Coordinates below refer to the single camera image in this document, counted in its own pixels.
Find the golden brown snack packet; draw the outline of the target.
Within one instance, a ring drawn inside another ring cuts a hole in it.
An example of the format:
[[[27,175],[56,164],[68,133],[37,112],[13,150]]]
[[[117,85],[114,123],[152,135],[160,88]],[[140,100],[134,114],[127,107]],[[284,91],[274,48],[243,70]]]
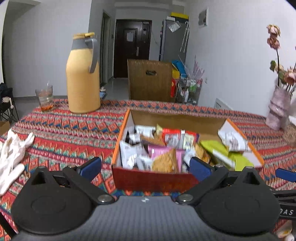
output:
[[[153,172],[178,173],[178,164],[176,150],[171,149],[168,152],[157,156],[152,163]]]

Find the white snack packet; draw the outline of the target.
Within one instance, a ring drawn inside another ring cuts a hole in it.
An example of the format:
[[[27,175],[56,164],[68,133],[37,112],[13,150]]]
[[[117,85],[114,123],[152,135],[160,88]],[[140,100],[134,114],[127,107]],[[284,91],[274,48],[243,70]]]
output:
[[[148,138],[154,137],[154,132],[156,131],[155,126],[143,126],[143,125],[135,125],[135,132],[143,135]]]
[[[136,144],[132,146],[125,141],[120,141],[119,146],[122,167],[125,169],[131,170],[136,163],[136,158],[138,158],[139,156],[148,156],[142,144]]]
[[[218,136],[229,152],[250,152],[248,141],[237,132],[218,130]]]

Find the red silver snack bag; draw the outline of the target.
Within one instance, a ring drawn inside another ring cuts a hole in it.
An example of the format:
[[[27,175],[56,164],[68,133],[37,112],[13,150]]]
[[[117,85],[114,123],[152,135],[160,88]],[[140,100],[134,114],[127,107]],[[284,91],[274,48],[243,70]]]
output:
[[[163,128],[162,138],[167,147],[187,150],[193,148],[199,134],[187,130]]]

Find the lime green snack packet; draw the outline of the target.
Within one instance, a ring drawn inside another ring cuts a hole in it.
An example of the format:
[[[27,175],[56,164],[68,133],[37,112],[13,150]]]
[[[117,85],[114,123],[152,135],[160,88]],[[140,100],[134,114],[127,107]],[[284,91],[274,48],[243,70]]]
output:
[[[237,152],[229,152],[220,142],[215,140],[203,140],[200,145],[216,159],[219,159],[228,168],[235,171],[242,171],[245,167],[254,167],[246,157]]]

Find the colourful patterned tablecloth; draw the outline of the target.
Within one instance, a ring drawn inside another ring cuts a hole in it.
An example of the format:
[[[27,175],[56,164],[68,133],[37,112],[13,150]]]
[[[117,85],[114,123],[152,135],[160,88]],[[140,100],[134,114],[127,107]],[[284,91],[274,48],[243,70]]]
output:
[[[275,176],[278,167],[295,170],[295,148],[282,139],[281,131],[265,125],[263,116],[233,110],[218,110],[200,106],[155,101],[105,100],[101,108],[89,114],[74,114],[68,102],[56,100],[56,107],[48,113],[34,109],[13,126],[21,138],[34,133],[35,140],[28,149],[23,164],[25,171],[1,197],[1,213],[10,225],[11,206],[39,165],[50,170],[61,170],[68,164],[82,164],[93,157],[103,159],[102,173],[94,184],[111,194],[122,195],[115,187],[111,173],[113,151],[128,109],[151,113],[185,114],[190,116],[229,118],[255,146],[265,161],[260,175],[276,190],[293,190],[295,184]]]

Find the pink snack packet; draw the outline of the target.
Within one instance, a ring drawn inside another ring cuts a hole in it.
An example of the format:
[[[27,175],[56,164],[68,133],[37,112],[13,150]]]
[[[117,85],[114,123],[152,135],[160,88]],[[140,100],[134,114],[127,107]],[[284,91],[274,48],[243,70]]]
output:
[[[162,146],[156,146],[156,145],[148,145],[147,149],[148,149],[149,156],[152,159],[171,150],[170,147],[162,147]],[[185,150],[176,149],[176,158],[177,158],[177,165],[179,170],[181,169],[181,166],[182,166],[184,154],[185,154]]]

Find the pink textured vase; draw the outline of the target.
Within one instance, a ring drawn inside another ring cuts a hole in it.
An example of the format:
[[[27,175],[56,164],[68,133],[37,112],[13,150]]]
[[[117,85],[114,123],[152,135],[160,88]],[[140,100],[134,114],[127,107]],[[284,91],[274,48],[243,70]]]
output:
[[[266,117],[266,125],[271,129],[278,131],[281,128],[282,120],[288,117],[288,111],[290,109],[291,94],[276,86],[269,103],[269,113]]]

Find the white cloth glove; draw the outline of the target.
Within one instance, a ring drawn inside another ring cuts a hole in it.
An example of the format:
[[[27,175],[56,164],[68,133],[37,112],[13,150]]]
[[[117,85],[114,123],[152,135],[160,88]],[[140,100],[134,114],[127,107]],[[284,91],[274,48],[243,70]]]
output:
[[[17,133],[9,130],[7,139],[1,143],[1,196],[3,196],[14,181],[25,170],[21,163],[25,152],[35,139],[33,133],[29,133],[25,140],[21,140]]]

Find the glass cup with tea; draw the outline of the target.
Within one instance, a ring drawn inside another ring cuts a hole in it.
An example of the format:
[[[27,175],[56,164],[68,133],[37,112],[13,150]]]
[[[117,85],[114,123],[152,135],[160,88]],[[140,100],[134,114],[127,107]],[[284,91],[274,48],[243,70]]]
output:
[[[54,108],[53,86],[49,82],[46,87],[36,89],[35,94],[42,112],[47,112]]]

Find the red gift box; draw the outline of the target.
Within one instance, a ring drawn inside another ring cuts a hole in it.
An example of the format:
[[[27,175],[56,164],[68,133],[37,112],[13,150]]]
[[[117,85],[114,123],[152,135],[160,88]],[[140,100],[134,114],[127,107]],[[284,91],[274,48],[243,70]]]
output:
[[[174,78],[171,79],[171,92],[172,95],[175,93],[176,90],[176,80]]]

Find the yellow thermos jug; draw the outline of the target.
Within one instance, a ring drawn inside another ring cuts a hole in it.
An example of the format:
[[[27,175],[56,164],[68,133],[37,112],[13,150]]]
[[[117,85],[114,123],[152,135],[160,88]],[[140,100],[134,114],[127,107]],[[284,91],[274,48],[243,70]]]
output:
[[[95,33],[73,36],[66,64],[67,97],[72,113],[91,113],[100,108],[99,43]]]

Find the grey refrigerator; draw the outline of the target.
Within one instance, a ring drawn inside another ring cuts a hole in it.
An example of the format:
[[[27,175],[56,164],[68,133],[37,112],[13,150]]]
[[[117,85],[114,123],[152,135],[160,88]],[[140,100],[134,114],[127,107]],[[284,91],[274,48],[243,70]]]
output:
[[[185,62],[189,31],[190,22],[188,19],[163,20],[159,61],[181,60]]]

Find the dark entrance door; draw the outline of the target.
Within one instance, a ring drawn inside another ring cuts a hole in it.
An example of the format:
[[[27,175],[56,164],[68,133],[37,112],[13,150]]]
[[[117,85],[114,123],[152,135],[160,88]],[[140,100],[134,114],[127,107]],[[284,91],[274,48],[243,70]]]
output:
[[[149,59],[151,43],[151,20],[128,20],[116,21],[113,77],[127,78],[128,59]]]

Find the yellow box on refrigerator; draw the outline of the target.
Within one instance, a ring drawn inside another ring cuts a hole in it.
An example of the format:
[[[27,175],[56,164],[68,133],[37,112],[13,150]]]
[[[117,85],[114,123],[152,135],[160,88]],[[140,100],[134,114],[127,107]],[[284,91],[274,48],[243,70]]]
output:
[[[182,13],[175,13],[175,12],[171,12],[171,17],[181,18],[181,19],[185,19],[185,20],[189,19],[188,15],[185,15],[185,14],[182,14]]]

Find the wall electrical panel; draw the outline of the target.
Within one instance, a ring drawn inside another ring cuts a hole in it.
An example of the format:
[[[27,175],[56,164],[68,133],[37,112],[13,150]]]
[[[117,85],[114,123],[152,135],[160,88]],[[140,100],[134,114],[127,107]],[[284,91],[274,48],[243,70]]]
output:
[[[208,26],[208,11],[209,8],[206,8],[199,13],[198,25],[200,28]]]

